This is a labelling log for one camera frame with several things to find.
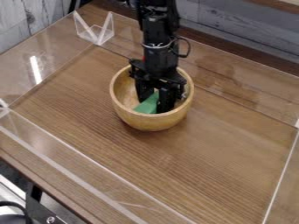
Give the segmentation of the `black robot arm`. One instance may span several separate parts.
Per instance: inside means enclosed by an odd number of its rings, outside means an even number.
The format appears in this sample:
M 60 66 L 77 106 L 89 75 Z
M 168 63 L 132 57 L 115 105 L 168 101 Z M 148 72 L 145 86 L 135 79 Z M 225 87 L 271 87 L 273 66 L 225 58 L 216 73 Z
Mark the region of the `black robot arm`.
M 184 97 L 187 80 L 177 71 L 179 58 L 187 58 L 191 49 L 180 53 L 180 41 L 189 41 L 176 32 L 180 16 L 175 0 L 136 0 L 137 23 L 143 32 L 144 56 L 129 60 L 129 76 L 135 79 L 137 100 L 144 102 L 157 93 L 156 113 L 173 109 Z

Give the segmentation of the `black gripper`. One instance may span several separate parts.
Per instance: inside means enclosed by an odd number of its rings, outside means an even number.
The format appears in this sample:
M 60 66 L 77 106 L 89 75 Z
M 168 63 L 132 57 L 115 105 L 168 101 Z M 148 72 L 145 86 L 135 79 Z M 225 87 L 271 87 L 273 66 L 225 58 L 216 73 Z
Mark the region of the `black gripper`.
M 179 41 L 167 43 L 143 43 L 144 58 L 131 59 L 129 76 L 135 79 L 137 100 L 143 102 L 159 89 L 156 112 L 165 113 L 173 109 L 183 98 L 185 78 L 177 72 L 179 58 L 188 54 L 179 53 Z

